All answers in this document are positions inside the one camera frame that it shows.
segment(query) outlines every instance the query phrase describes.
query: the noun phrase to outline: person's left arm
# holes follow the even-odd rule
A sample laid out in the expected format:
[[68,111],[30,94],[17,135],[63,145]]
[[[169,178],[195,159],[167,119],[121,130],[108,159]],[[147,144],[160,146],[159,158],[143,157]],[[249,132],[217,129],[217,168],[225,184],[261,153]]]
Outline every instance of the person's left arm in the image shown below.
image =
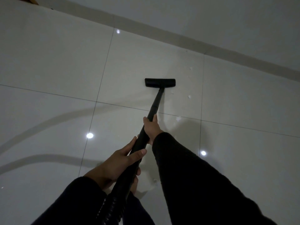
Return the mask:
[[110,187],[129,165],[147,153],[146,149],[142,149],[127,156],[136,139],[134,137],[129,144],[115,151],[101,165],[71,182],[32,225],[92,224],[107,196],[103,190]]

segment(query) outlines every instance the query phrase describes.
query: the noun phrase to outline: vacuum cleaner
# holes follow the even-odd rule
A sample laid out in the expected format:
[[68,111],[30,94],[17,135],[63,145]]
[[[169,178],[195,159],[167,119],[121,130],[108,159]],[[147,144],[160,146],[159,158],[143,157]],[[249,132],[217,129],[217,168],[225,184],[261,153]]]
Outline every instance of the vacuum cleaner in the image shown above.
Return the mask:
[[[152,104],[152,107],[148,114],[149,121],[153,120],[154,114],[157,113],[158,106],[163,95],[165,88],[174,87],[176,85],[175,79],[151,79],[145,78],[146,87],[159,88],[157,96]],[[140,132],[140,135],[132,147],[130,154],[141,150],[146,147],[149,141],[148,135],[145,133],[144,126]],[[129,195],[131,185],[134,181],[137,169],[141,160],[135,162],[117,179],[115,186],[110,194],[106,197],[103,205],[96,217],[96,224],[101,225],[118,225],[123,213],[125,211],[126,200]]]

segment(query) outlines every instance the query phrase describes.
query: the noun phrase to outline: vacuum handle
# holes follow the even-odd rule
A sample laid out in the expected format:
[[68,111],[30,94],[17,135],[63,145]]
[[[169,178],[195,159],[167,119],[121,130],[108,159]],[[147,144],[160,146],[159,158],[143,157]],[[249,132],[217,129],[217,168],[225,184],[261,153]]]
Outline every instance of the vacuum handle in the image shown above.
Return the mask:
[[[157,96],[151,106],[148,114],[149,121],[153,121],[153,116],[157,113],[158,106],[163,95],[164,88],[160,88]],[[146,147],[149,141],[149,137],[144,130],[144,126],[140,132],[140,135],[132,147],[130,154],[141,150]],[[141,159],[134,164],[126,168],[126,170],[118,177],[115,186],[113,187],[110,194],[105,199],[96,220],[101,225],[118,225],[120,222],[125,206],[128,194],[130,192],[131,185],[134,181],[135,175]]]

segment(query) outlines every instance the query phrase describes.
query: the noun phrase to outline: tile floor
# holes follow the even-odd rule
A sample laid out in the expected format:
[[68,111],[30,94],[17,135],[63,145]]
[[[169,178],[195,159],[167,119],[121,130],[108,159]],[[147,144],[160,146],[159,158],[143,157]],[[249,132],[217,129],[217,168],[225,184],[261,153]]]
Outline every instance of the tile floor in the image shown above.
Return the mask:
[[[300,83],[16,0],[0,11],[1,224],[30,224],[139,133],[157,92],[145,77],[177,80],[163,130],[266,216],[299,223]],[[170,224],[150,148],[141,169],[142,204]]]

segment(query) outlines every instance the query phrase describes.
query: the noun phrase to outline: bright white light spot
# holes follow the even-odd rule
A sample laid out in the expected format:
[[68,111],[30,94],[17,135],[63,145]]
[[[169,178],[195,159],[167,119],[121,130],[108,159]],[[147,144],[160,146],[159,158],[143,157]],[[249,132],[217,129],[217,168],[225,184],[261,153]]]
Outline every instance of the bright white light spot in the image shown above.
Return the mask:
[[94,136],[94,135],[93,135],[92,133],[88,133],[88,134],[86,135],[87,138],[93,138],[93,136]]

